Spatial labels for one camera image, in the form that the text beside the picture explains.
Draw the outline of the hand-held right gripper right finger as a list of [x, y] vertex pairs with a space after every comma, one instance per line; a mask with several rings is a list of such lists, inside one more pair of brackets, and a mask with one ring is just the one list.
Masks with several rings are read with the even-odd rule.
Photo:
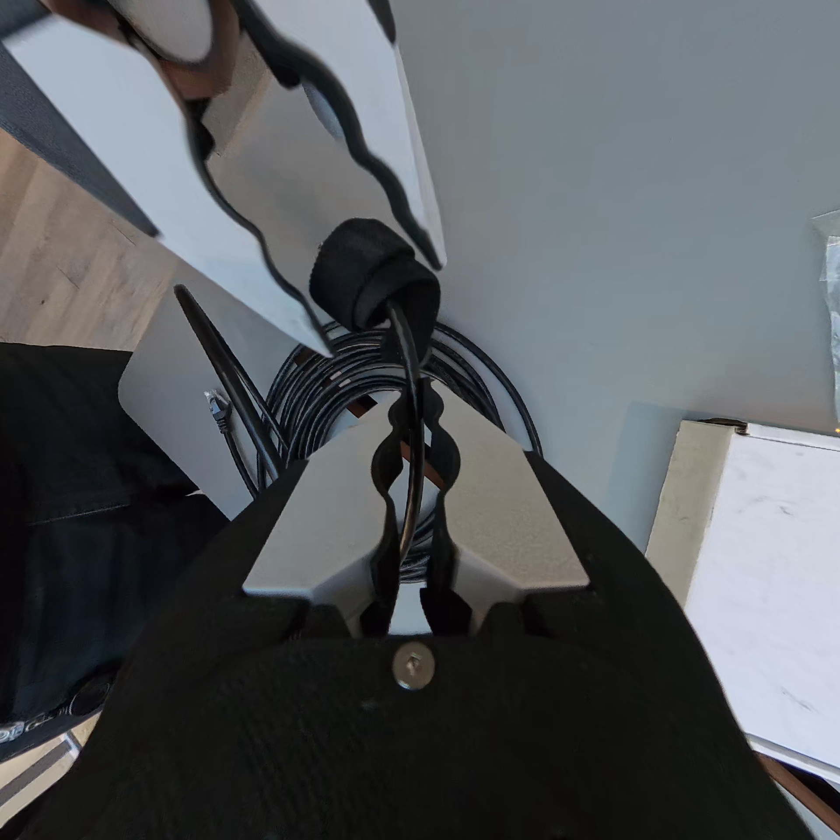
[[590, 577], [530, 453], [440, 382], [426, 383], [424, 410], [442, 482], [420, 592], [433, 634], [473, 634], [499, 603], [585, 590]]

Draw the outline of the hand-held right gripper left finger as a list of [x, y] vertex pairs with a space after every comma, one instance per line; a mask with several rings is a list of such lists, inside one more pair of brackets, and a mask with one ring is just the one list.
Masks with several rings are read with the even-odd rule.
[[388, 395], [302, 464], [243, 591], [338, 610], [352, 635], [389, 630], [399, 587], [400, 536], [390, 488], [403, 472]]

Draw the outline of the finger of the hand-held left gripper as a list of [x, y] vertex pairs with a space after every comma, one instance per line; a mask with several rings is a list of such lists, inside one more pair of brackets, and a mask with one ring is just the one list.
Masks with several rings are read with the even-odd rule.
[[354, 162], [381, 185], [396, 222], [426, 261], [442, 269], [442, 221], [389, 3], [234, 5], [272, 72], [297, 76], [328, 103]]
[[331, 356], [262, 231], [220, 192], [196, 127], [147, 50], [49, 15], [4, 47], [150, 220], [164, 247], [273, 326]]

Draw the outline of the grey desk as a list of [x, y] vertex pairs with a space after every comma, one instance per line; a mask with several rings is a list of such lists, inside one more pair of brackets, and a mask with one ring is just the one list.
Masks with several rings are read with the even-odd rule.
[[680, 423], [838, 431], [838, 2], [393, 2], [441, 318], [649, 554]]

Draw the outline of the person's dark clothing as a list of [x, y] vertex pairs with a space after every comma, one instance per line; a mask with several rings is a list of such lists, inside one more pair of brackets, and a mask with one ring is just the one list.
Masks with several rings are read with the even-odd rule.
[[2, 760], [97, 711], [228, 518], [119, 402], [131, 353], [2, 343]]

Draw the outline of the white cardboard box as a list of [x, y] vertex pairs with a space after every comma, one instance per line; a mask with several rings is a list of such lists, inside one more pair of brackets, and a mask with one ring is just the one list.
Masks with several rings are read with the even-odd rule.
[[838, 435], [683, 421], [645, 553], [752, 746], [837, 784]]

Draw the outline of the small clear bag red parts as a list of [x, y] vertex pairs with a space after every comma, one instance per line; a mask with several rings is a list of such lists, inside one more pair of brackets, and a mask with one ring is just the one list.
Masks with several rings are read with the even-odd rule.
[[839, 210], [814, 217], [812, 223], [823, 242], [821, 282], [830, 321], [834, 413], [839, 421]]

